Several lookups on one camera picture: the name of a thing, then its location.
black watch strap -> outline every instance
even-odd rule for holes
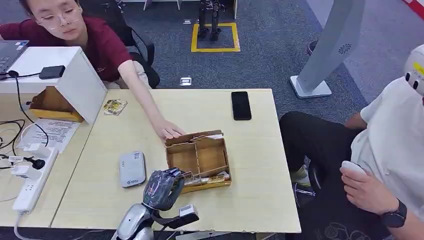
[[[403,202],[399,201],[399,208],[396,211],[389,211],[381,215],[383,224],[388,228],[401,228],[405,225],[408,209]]]

white t-shirt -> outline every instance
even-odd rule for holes
[[[353,140],[351,161],[371,171],[424,221],[424,105],[404,77],[361,110],[367,129]]]

laptop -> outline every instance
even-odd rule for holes
[[[0,40],[0,73],[5,73],[27,49],[28,40]]]

glasses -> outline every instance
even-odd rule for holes
[[[80,8],[69,8],[62,12],[61,15],[49,15],[41,18],[38,24],[49,30],[55,30],[63,25],[73,24],[79,21],[78,13]]]

light wooden table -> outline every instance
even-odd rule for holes
[[[152,90],[165,118],[188,133],[222,130],[232,184],[183,194],[163,217],[194,204],[200,220],[184,231],[299,233],[298,213],[270,89],[248,90],[252,120],[234,121],[233,90]],[[143,151],[147,175],[167,169],[165,148],[128,90],[110,90],[107,100],[128,105],[119,116],[100,112],[53,220],[53,228],[116,229],[142,201],[145,184],[119,184],[119,156]]]
[[[34,94],[22,94],[22,101],[30,101]],[[35,121],[37,119],[29,111],[27,114]],[[11,121],[17,119],[25,119],[26,125],[29,121],[20,111],[18,98],[16,94],[0,94],[0,121]],[[53,218],[58,210],[59,204],[77,165],[81,152],[90,134],[92,126],[86,122],[80,124],[74,136],[70,140],[65,151],[60,154],[48,176],[41,196],[30,215],[26,215],[19,223],[20,227],[40,227],[47,228],[52,224]],[[5,129],[19,130],[16,124],[0,125],[0,131]],[[5,142],[13,139],[15,133],[6,131],[0,134]],[[12,150],[11,147],[0,150],[0,154],[5,154]],[[23,154],[21,150],[16,150],[17,154]],[[0,170],[0,201],[16,197],[22,187],[23,180],[11,176],[9,169]],[[0,202],[0,226],[12,227],[15,225],[17,214],[12,210],[14,200]]]

